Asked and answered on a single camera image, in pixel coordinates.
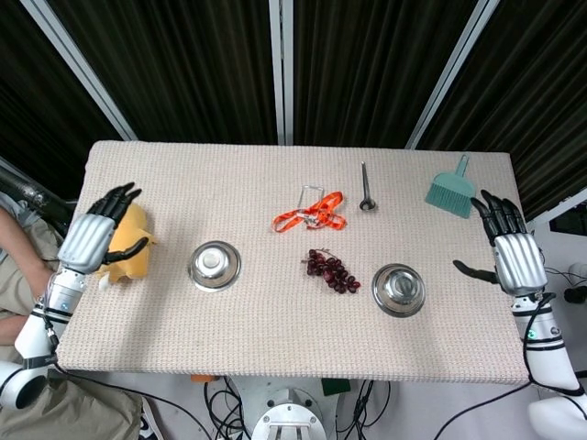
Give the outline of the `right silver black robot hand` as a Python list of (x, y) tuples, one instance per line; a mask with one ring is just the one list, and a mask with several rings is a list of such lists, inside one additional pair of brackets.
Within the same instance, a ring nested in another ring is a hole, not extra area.
[(548, 284), (537, 242), (526, 229), (518, 207), (507, 198), (486, 190), (471, 199), (482, 220), (483, 230), (492, 249), (494, 270), (474, 269), (460, 260), (453, 265), (465, 276), (497, 284), (514, 297), (541, 292)]

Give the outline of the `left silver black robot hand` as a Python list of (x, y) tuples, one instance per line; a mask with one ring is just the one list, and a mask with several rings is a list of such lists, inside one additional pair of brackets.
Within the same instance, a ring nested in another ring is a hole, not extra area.
[(73, 222), (58, 253), (64, 270), (92, 274), (103, 265), (135, 257), (148, 245), (149, 239), (144, 236), (123, 250), (108, 250), (127, 209), (142, 192), (134, 186), (129, 182), (111, 189)]

